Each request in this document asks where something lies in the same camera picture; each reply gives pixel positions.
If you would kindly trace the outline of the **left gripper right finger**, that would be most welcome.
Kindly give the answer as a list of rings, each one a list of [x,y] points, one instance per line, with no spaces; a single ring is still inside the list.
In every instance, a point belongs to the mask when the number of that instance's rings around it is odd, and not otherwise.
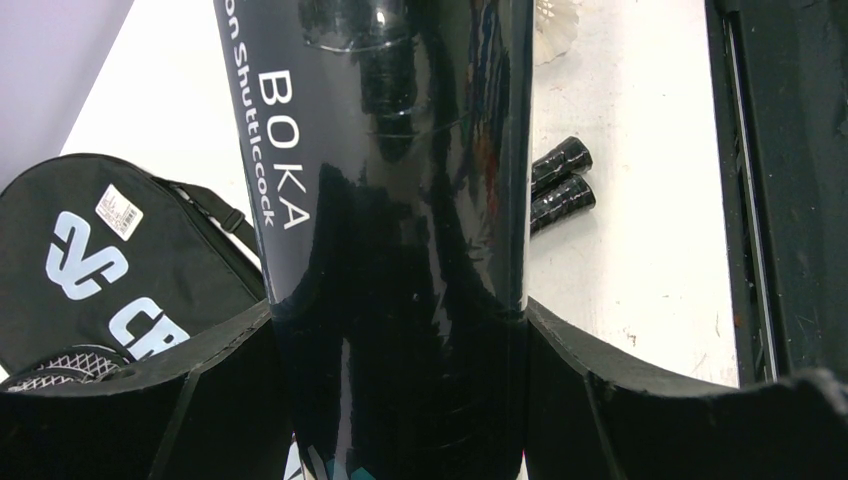
[[[730,388],[638,359],[537,301],[526,466],[533,479],[843,479],[847,388],[814,369]]]

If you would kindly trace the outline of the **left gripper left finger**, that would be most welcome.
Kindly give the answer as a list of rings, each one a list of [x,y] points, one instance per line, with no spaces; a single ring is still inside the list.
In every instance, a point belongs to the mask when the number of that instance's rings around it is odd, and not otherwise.
[[[5,479],[280,479],[292,437],[266,302],[113,378],[1,396]]]

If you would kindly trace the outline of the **black shuttlecock tube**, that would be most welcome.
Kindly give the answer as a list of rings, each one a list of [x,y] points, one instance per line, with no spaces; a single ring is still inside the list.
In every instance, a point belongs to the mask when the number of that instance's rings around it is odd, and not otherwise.
[[[309,479],[516,479],[530,1],[214,5]]]

